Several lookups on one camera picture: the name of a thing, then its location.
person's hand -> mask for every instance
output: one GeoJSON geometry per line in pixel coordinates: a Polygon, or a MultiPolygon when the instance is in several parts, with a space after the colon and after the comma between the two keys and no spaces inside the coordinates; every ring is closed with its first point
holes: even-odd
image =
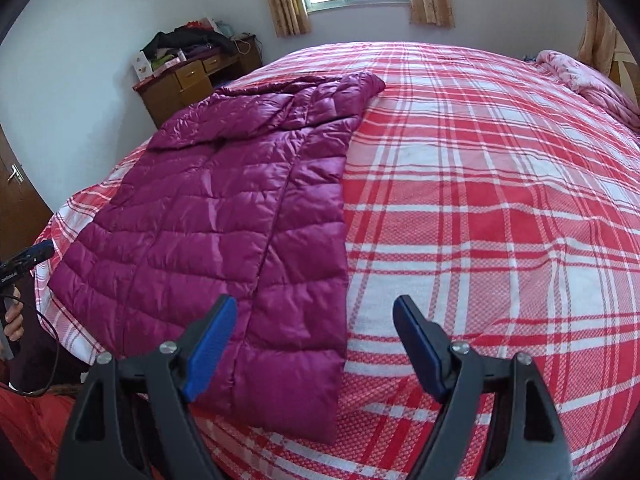
{"type": "MultiPolygon", "coordinates": [[[[14,287],[14,291],[11,292],[11,295],[16,298],[20,298],[20,291],[14,287]]],[[[10,341],[18,341],[18,339],[24,335],[21,314],[22,304],[19,301],[11,300],[10,298],[4,298],[4,302],[5,305],[9,306],[5,314],[5,319],[8,324],[4,327],[4,335],[7,336],[10,341]]]]}

purple quilted jacket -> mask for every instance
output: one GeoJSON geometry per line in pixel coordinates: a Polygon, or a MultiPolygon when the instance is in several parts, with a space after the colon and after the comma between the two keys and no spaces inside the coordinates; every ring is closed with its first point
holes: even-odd
{"type": "Polygon", "coordinates": [[[175,340],[218,295],[238,323],[198,404],[330,443],[346,357],[342,174],[370,73],[222,89],[169,120],[49,287],[108,350],[175,340]]]}

door handle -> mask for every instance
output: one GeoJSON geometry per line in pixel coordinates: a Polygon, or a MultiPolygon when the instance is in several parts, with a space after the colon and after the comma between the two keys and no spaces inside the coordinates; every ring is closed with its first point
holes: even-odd
{"type": "Polygon", "coordinates": [[[18,182],[22,183],[24,181],[24,178],[22,177],[22,174],[20,173],[20,170],[18,169],[18,167],[15,164],[11,165],[11,169],[14,170],[14,172],[11,174],[11,176],[7,179],[7,183],[11,182],[12,179],[16,178],[18,182]]]}

red jacket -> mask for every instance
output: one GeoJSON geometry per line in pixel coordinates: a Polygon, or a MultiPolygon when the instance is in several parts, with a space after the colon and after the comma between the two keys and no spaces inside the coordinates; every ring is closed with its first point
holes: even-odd
{"type": "Polygon", "coordinates": [[[28,399],[0,390],[0,430],[38,480],[54,477],[73,405],[70,397],[47,394],[28,399]]]}

plaid bedspread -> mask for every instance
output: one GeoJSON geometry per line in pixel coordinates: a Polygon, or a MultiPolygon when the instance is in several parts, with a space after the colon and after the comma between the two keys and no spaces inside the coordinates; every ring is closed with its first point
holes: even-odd
{"type": "MultiPolygon", "coordinates": [[[[438,406],[423,394],[391,311],[410,294],[483,354],[533,354],[578,476],[606,457],[640,400],[640,152],[629,130],[535,64],[449,46],[355,43],[304,50],[233,86],[371,70],[386,91],[354,135],[344,194],[348,361],[338,441],[319,446],[196,413],[236,479],[399,480],[438,406]]],[[[64,346],[100,351],[47,281],[145,145],[69,199],[42,237],[39,309],[64,346]]],[[[463,465],[473,476],[489,396],[463,465]]]]}

